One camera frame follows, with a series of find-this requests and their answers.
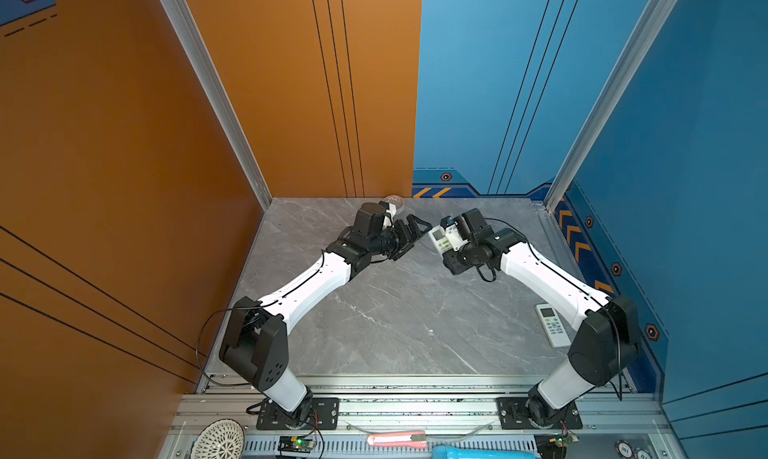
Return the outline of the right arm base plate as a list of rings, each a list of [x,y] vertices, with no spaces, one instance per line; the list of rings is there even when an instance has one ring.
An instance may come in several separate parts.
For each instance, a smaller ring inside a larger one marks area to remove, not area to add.
[[[581,415],[574,401],[561,409],[553,409],[543,400],[533,397],[500,397],[495,403],[504,430],[583,428]]]

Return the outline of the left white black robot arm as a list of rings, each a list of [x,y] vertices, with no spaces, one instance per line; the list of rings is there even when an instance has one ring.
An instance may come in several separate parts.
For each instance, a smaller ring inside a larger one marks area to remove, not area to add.
[[[432,228],[413,214],[398,219],[397,212],[392,202],[364,203],[354,223],[307,270],[258,300],[241,298],[231,309],[220,361],[295,423],[310,416],[313,394],[289,368],[288,337],[307,313],[376,257],[400,259]]]

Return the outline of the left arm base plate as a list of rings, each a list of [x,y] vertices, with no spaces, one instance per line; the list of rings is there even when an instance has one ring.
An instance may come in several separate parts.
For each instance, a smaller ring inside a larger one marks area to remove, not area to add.
[[[256,428],[261,431],[303,430],[317,427],[335,430],[339,419],[340,400],[336,397],[311,397],[303,400],[295,411],[287,411],[273,400],[267,400],[258,413]]]

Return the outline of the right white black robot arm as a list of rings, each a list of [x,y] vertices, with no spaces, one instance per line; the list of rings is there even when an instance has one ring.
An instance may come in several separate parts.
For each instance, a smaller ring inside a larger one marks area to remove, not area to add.
[[[575,331],[567,358],[528,393],[527,410],[541,427],[576,399],[613,379],[641,355],[635,302],[587,285],[539,252],[520,230],[494,230],[476,208],[446,217],[429,232],[444,266],[454,275],[470,269],[499,273],[530,289]]]

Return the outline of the white remote control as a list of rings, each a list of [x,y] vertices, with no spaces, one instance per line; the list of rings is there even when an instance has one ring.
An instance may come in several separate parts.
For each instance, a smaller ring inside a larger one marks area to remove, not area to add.
[[[444,254],[453,249],[443,227],[435,226],[429,231],[428,236],[439,254]]]

